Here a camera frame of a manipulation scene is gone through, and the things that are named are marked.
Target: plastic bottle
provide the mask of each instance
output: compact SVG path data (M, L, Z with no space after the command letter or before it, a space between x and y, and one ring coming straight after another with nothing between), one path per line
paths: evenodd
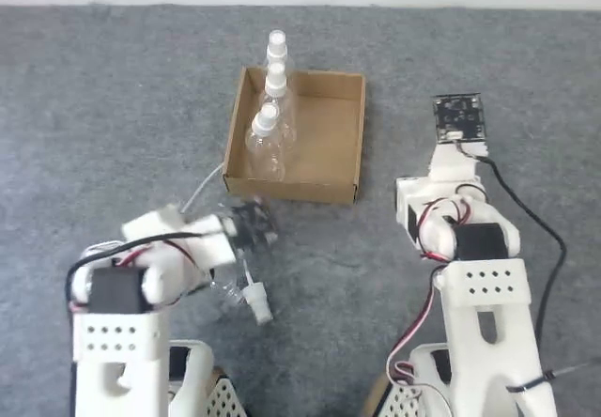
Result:
M238 306L244 296L238 287L238 272L235 265L219 267L210 282L210 288L216 294L218 307L222 312Z
M277 103L265 102L254 116L251 128L246 133L251 172L255 178L284 179L282 133L278 128L280 114Z
M285 74L289 81L290 76L294 71L294 62L288 55L288 47L285 43L285 33L279 29L270 32L267 54L263 66L267 68L271 63L275 62L280 62L285 65Z
M288 87L285 66L282 62L272 62L267 69L265 89L259 97L259 105L275 103L280 110L279 128L282 133L286 155L293 150L297 141L296 97Z

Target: cardboard box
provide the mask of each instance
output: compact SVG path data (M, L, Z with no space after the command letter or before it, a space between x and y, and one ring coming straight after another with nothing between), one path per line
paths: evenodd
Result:
M332 71L295 73L295 161L286 165L282 182L253 178L246 157L244 137L258 110L264 83L263 69L242 70L223 164L227 190L246 197L353 203L359 191L365 78Z

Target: white cable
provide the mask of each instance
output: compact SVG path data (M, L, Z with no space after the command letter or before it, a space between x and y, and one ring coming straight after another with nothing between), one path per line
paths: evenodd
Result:
M108 240L108 241L102 241L100 243L96 243L95 245L90 245L84 249L84 251L82 252L82 257L86 257L87 253L90 253L92 251L112 250L113 248L116 248L117 246L120 246L123 243L124 243L124 241L122 241L122 240Z
M200 183L198 188L194 191L194 193L190 197L190 199L186 202L186 204L184 204L181 207L181 209L179 210L180 213L185 214L186 212L188 212L188 210L190 209L192 204L194 204L194 201L196 201L196 198L198 198L198 196L200 196L200 193L205 189L205 187L207 187L207 184L210 182L210 180L213 179L215 177L215 175L217 175L217 173L219 173L219 170L221 170L222 168L223 168L223 162L221 162L219 165L217 165L215 167L215 169L213 171L211 171L206 178L203 179L203 181Z

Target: bottle cap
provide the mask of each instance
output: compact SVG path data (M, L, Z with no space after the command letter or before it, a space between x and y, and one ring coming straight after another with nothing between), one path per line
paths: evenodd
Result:
M268 62L285 62L288 57L288 48L285 44L285 33L281 30L272 30L267 45Z
M278 122L280 109L273 102L266 102L257 112L253 119L253 132L261 137L266 137L273 131Z
M254 318L258 325L264 325L273 320L270 304L267 302L267 292L263 283L252 283L244 287L242 294L253 309Z
M272 98L281 98L286 86L285 65L282 62L270 63L265 78L265 92Z

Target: white robotic arm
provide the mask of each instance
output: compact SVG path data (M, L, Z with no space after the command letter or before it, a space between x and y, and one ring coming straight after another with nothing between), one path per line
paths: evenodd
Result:
M181 297L207 285L214 269L277 239L260 204L233 210L231 216L210 215L191 224L175 207L150 212L123 225L127 242L91 247L71 268L66 294L75 417L207 414L215 401L209 402L206 391L212 352L202 342L170 345L169 313ZM247 289L257 321L271 319L262 283ZM175 396L170 379L177 382ZM226 378L220 381L231 389ZM239 409L234 415L244 415L233 390L228 395L228 406Z
M517 417L519 408L525 416L553 417L549 384L509 393L543 372L526 269L516 258L519 232L488 204L475 175L478 159L487 154L480 97L438 96L434 110L438 143L429 174L398 178L395 204L397 221L416 249L443 264L433 272L433 283L441 295L447 342L415 348L408 362L394 361L427 316L431 288L423 311L389 356L393 384L380 411L370 415L413 415L406 413L410 409L427 417ZM483 315L492 316L494 340L483 336Z

